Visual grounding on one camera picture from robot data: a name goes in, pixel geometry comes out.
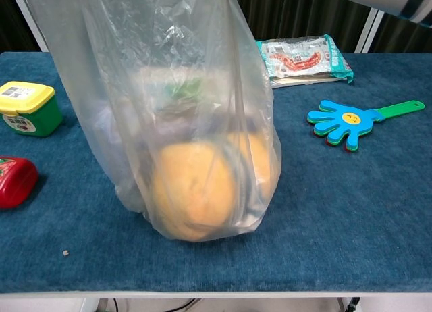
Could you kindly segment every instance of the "yellow smiley face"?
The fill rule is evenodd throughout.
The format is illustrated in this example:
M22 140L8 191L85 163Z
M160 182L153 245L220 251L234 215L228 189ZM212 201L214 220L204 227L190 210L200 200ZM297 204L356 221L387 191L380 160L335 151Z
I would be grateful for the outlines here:
M360 116L354 113L345 113L344 115L342 115L342 119L348 124L352 124L352 125L360 124L360 122L362 121L360 119Z

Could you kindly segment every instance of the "plastic container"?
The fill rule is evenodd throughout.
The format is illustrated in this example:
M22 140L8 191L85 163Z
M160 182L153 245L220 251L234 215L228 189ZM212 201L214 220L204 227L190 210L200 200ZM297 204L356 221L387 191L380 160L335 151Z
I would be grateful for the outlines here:
M17 207L31 193L38 171L24 158L0 156L0 209Z
M39 137L50 135L63 119L54 88L18 81L0 87L0 114L16 133Z

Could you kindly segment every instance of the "hand clapper toy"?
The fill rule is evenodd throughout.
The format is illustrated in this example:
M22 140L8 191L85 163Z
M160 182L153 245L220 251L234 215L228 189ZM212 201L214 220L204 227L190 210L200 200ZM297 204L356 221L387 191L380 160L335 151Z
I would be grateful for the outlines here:
M313 132L317 136L327 136L327 142L338 145L345 135L346 150L356 151L358 137L368 134L372 130L374 121L383 121L413 111L420 111L425 104L420 101L406 101L404 103L383 107L380 109L368 109L363 111L355 107L339 105L333 101L322 101L319 104L320 111L310 111L308 122L315 124Z

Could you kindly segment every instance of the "plastic bag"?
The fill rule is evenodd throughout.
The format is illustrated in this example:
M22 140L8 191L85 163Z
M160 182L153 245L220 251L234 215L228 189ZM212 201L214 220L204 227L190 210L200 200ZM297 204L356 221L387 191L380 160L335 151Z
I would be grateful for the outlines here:
M285 78L346 79L354 73L329 35L257 41L273 88Z
M257 228L281 170L273 94L236 0L29 0L122 203L168 238Z

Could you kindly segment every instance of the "sausage package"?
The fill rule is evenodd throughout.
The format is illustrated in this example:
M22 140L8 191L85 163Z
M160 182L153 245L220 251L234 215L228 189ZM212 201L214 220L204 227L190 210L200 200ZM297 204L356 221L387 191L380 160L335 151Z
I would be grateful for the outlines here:
M273 88L289 85L290 78L306 78L305 83L308 78L312 82L346 79L348 83L354 79L350 66L327 34L256 43Z
M126 208L171 239L258 227L281 149L269 77L237 0L29 4Z

